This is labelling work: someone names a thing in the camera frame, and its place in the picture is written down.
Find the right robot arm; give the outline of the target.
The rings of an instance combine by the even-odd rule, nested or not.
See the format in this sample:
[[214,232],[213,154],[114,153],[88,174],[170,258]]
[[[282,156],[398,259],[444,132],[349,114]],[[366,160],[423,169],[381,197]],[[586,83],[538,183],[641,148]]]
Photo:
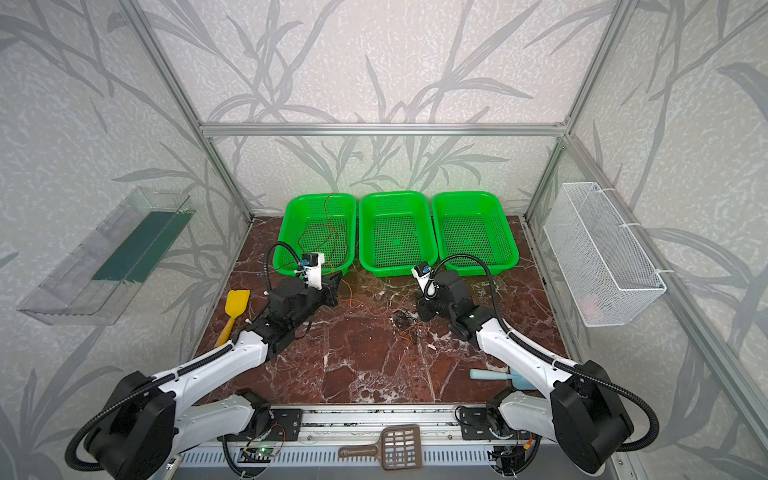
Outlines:
[[555,441],[584,473],[596,475],[616,452],[651,446],[660,433],[653,408],[613,383],[596,362],[559,356],[512,328],[499,312],[477,305],[461,276],[421,262],[412,275],[422,293],[417,302],[424,322],[444,318],[449,329],[474,348],[504,362],[527,380],[538,396],[508,390],[488,405],[503,433],[525,430]]

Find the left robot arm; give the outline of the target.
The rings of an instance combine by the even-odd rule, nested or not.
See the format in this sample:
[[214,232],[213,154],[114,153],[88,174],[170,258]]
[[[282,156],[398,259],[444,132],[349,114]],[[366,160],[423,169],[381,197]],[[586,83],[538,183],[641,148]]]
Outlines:
[[114,479],[148,479],[176,454],[209,439],[261,431],[268,404],[251,390],[212,404],[197,402],[276,358],[320,307],[337,305],[342,271],[323,273],[318,252],[295,259],[295,274],[268,287],[265,306],[235,339],[153,376],[139,371],[125,376],[69,441],[67,466],[105,471]]

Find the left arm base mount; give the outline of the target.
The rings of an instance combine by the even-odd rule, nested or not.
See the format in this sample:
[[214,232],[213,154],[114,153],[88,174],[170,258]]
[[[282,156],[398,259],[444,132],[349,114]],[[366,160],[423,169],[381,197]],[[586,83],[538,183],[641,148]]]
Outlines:
[[300,408],[274,408],[272,403],[250,389],[236,392],[254,408],[249,422],[239,433],[242,438],[293,442],[298,439],[303,410]]

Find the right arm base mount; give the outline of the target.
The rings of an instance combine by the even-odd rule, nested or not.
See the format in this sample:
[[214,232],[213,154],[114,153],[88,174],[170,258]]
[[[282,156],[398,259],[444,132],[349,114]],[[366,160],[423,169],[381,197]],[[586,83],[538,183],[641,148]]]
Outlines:
[[512,430],[503,425],[502,419],[489,415],[486,407],[459,405],[454,409],[454,417],[463,440],[526,443],[532,439],[532,435],[526,430]]

